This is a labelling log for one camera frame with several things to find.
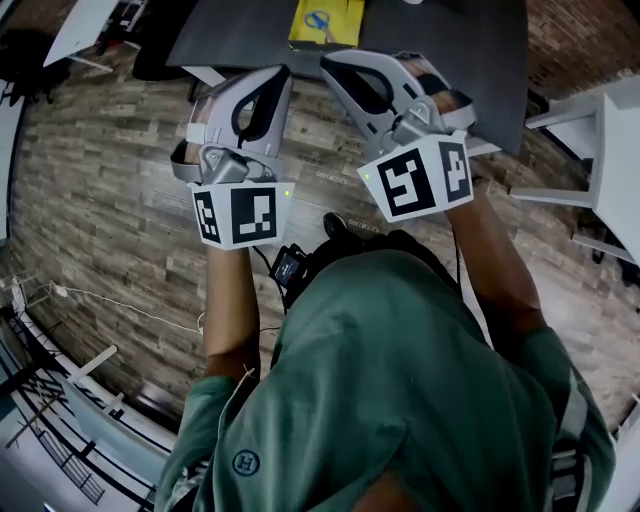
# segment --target dark gray table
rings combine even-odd
[[[199,0],[168,66],[253,69],[287,64],[320,77],[319,53],[293,52],[287,38],[297,0]],[[473,133],[516,154],[527,102],[525,0],[366,0],[360,48],[416,51],[473,99]]]

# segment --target cable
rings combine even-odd
[[[452,229],[453,244],[456,246],[456,282],[458,283],[458,292],[460,298],[462,298],[462,282],[460,280],[460,246],[458,245],[458,239],[456,238],[456,232]]]
[[[118,302],[116,300],[109,299],[108,297],[103,297],[102,295],[98,295],[97,293],[88,292],[86,290],[80,290],[78,288],[67,288],[66,286],[60,286],[60,285],[54,283],[53,281],[50,281],[47,285],[43,285],[40,288],[44,288],[45,286],[49,286],[49,293],[51,293],[51,287],[53,287],[53,289],[56,291],[56,293],[58,295],[60,295],[61,297],[66,297],[68,292],[82,293],[84,295],[90,295],[91,297],[95,297],[97,299],[101,299],[101,300],[104,300],[104,301],[107,301],[107,302],[111,302],[112,304],[115,304],[116,306],[121,306],[123,308],[132,309],[136,313],[140,313],[141,315],[144,315],[144,316],[147,316],[149,318],[152,318],[153,320],[160,320],[161,322],[164,322],[165,324],[169,324],[169,325],[172,325],[174,327],[177,327],[178,329],[183,329],[185,331],[195,332],[196,334],[202,334],[200,332],[200,318],[202,318],[202,315],[204,315],[204,313],[202,313],[198,317],[198,321],[196,323],[196,326],[198,327],[198,329],[192,329],[190,327],[184,327],[183,325],[174,324],[173,322],[170,322],[169,320],[165,320],[162,317],[151,315],[151,314],[147,313],[146,311],[142,311],[141,309],[138,309],[135,306],[130,306],[129,304],[123,304],[122,302]]]
[[[218,418],[218,439],[220,439],[220,437],[222,436],[223,420],[225,419],[224,413],[227,411],[227,407],[229,407],[229,404],[232,402],[233,397],[236,396],[236,393],[240,389],[240,386],[242,386],[242,383],[245,381],[245,379],[247,377],[254,378],[252,374],[255,371],[255,368],[248,369],[245,365],[242,366],[244,368],[244,376],[240,379],[240,382],[238,382],[238,385],[236,386],[236,389],[233,390],[233,393],[231,393],[229,400],[227,400],[227,402],[224,404],[222,412],[220,413],[220,417]]]
[[[253,250],[256,251],[258,253],[258,256],[262,258],[262,261],[264,261],[264,264],[267,266],[267,270],[269,271],[269,276],[271,277],[271,265],[269,264],[269,260],[264,255],[264,253],[257,247],[254,246]],[[280,292],[280,299],[282,300],[282,309],[284,310],[284,314],[286,315],[288,313],[288,310],[287,310],[287,306],[284,305],[284,293],[282,293],[282,288],[280,287],[280,283],[275,279],[273,280],[273,282],[276,283],[276,286],[278,287],[278,291]]]

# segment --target white marker cube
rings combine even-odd
[[[399,146],[358,174],[388,222],[449,210],[473,199],[466,133]]]
[[[189,188],[204,244],[230,250],[282,239],[293,183],[192,183]]]

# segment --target table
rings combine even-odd
[[[538,128],[589,116],[595,116],[596,148],[588,191],[512,188],[509,195],[592,208],[626,251],[582,235],[573,235],[572,240],[632,263],[640,262],[640,106],[623,110],[603,94],[576,110],[532,118],[527,126]]]
[[[168,66],[255,69],[287,64],[320,77],[320,53],[287,43],[297,0],[199,0]],[[367,0],[360,48],[422,53],[474,101],[472,134],[512,154],[520,148],[527,101],[524,0]]]

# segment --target black device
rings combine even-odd
[[[307,255],[296,244],[282,246],[271,267],[269,277],[287,290],[296,290],[307,273]]]

